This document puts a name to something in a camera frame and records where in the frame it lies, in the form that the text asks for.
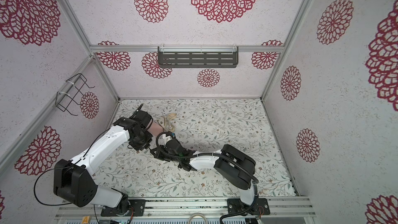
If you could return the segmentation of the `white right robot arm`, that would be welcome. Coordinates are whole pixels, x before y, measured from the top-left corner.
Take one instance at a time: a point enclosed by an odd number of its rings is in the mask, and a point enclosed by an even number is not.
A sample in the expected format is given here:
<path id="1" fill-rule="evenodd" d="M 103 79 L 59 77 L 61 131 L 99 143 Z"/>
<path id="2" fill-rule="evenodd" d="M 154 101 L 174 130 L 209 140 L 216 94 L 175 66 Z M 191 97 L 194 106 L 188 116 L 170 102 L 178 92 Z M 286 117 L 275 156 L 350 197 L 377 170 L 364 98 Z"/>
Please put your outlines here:
<path id="1" fill-rule="evenodd" d="M 180 169 L 188 172 L 214 169 L 240 190 L 240 210 L 222 215 L 219 219 L 221 224 L 226 218 L 244 216 L 255 209 L 259 199 L 259 180 L 255 177 L 256 162 L 250 156 L 228 144 L 213 152 L 189 150 L 172 132 L 161 132 L 155 144 L 150 153 L 156 159 L 176 162 Z"/>

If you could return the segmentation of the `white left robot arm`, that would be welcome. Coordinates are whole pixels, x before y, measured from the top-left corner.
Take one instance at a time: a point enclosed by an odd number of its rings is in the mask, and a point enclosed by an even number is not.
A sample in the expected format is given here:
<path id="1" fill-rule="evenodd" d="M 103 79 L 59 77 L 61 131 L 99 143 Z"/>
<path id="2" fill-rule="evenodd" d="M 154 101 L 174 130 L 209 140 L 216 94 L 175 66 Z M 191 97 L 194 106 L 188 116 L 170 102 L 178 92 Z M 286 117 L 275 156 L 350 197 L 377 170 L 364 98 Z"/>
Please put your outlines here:
<path id="1" fill-rule="evenodd" d="M 130 210 L 128 195 L 98 186 L 92 176 L 102 162 L 122 144 L 129 143 L 138 151 L 147 149 L 152 138 L 161 131 L 162 126 L 140 108 L 131 117 L 119 118 L 88 149 L 70 160 L 61 159 L 55 164 L 52 169 L 54 194 L 65 200 L 66 204 L 78 207 L 102 205 L 114 215 L 127 215 Z"/>

